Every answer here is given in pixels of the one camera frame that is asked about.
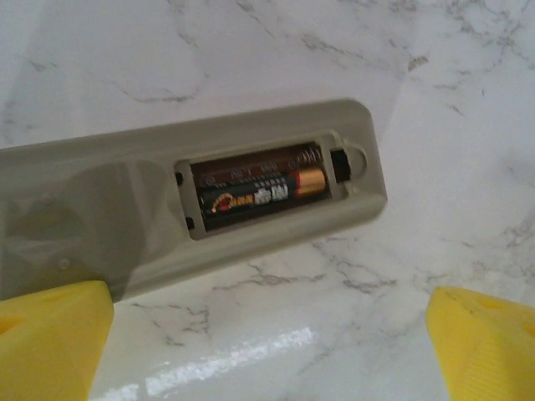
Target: metal spring contact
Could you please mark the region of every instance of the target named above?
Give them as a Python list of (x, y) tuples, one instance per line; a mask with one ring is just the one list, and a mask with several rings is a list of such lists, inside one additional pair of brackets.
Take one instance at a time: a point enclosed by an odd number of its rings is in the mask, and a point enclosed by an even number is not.
[(299, 165), (312, 165), (322, 160), (321, 151), (311, 146), (306, 150), (302, 150), (296, 160)]

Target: marble surface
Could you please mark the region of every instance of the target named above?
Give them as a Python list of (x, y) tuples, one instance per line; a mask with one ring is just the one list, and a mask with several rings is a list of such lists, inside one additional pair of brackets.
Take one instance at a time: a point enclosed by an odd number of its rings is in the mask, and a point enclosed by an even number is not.
[(531, 0), (1, 2), (2, 147), (320, 88), (380, 142), (377, 221), (117, 304), (90, 399), (447, 399), (433, 288), (535, 305), (533, 21)]

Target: plastic casing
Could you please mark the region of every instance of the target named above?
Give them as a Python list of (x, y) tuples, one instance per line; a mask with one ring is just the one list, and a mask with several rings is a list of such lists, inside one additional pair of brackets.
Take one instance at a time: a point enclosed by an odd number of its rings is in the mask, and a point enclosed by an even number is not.
[[(326, 163), (331, 199), (204, 231), (190, 163), (310, 141), (326, 160), (343, 148), (355, 169), (365, 155), (365, 172), (336, 184)], [(352, 99), (1, 150), (0, 298), (102, 279), (117, 301), (369, 221), (385, 204), (371, 115)]]

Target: battery compartment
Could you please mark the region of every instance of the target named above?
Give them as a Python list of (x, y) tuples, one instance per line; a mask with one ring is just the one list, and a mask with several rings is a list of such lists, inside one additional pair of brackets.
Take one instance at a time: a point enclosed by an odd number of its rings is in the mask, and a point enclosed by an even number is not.
[[(331, 135), (295, 145), (176, 165), (186, 225), (193, 239), (347, 196), (354, 175)], [(359, 155), (365, 169), (364, 154)]]

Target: battery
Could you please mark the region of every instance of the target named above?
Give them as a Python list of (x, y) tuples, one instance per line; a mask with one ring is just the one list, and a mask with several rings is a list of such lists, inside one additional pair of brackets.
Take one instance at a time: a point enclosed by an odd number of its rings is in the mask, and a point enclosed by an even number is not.
[(209, 219), (317, 195), (326, 189), (325, 173), (313, 167), (241, 184), (206, 188), (199, 193), (199, 204), (203, 216)]
[(204, 189), (273, 178), (289, 171), (317, 167), (322, 162), (321, 149), (312, 142), (195, 163), (191, 172), (195, 187)]

